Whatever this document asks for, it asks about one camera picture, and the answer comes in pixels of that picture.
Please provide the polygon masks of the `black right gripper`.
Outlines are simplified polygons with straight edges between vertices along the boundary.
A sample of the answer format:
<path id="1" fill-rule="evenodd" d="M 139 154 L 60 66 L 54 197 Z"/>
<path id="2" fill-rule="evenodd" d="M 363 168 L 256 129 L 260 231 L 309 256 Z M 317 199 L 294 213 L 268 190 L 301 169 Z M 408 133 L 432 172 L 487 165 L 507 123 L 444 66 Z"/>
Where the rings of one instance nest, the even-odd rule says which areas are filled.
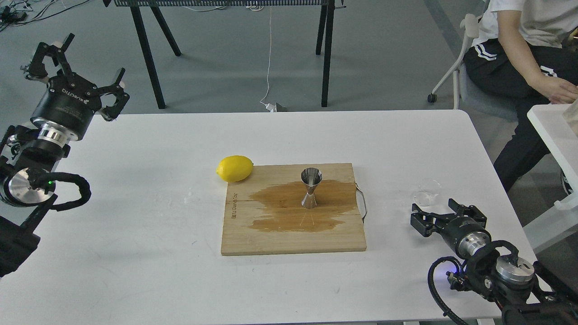
<path id="1" fill-rule="evenodd" d="M 459 217 L 452 218 L 452 214 L 436 214 L 423 211 L 416 203 L 411 205 L 410 225 L 423 237 L 429 237 L 437 232 L 444 242 L 460 259 L 467 260 L 492 239 L 485 230 L 487 217 L 477 206 L 465 206 L 448 199 L 448 206 Z"/>

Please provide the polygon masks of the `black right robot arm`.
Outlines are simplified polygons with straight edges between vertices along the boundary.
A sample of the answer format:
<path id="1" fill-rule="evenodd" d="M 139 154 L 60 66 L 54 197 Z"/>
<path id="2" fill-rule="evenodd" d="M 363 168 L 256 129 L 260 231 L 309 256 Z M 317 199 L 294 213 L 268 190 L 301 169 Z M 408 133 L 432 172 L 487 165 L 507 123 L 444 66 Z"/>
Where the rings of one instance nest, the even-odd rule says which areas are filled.
<path id="1" fill-rule="evenodd" d="M 438 233 L 454 250 L 454 256 L 441 257 L 428 270 L 427 283 L 432 298 L 457 325 L 464 319 L 442 300 L 435 287 L 435 268 L 444 262 L 454 265 L 446 273 L 450 289 L 473 291 L 497 304 L 504 325 L 575 325 L 577 292 L 564 284 L 539 261 L 530 263 L 519 256 L 510 242 L 494 241 L 486 230 L 487 217 L 473 205 L 462 205 L 450 198 L 451 214 L 423 211 L 411 206 L 410 223 L 422 236 Z"/>

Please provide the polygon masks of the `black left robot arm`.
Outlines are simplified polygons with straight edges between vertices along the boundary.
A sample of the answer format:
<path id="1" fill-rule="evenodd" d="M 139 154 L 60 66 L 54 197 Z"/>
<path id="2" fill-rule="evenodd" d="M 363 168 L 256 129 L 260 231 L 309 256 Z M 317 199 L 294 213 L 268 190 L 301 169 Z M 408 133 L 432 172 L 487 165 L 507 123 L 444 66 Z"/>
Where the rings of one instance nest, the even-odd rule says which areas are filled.
<path id="1" fill-rule="evenodd" d="M 73 39 L 70 34 L 62 44 L 41 42 L 30 63 L 21 66 L 26 79 L 46 84 L 46 92 L 31 115 L 32 126 L 11 125 L 1 141 L 12 152 L 11 157 L 1 156 L 1 200 L 34 207 L 19 225 L 1 218 L 2 276 L 16 271 L 37 249 L 41 239 L 34 230 L 49 210 L 70 210 L 89 201 L 88 181 L 56 172 L 56 165 L 69 155 L 71 141 L 82 140 L 95 114 L 113 121 L 130 98 L 121 82 L 124 68 L 104 87 L 71 70 L 65 51 Z"/>

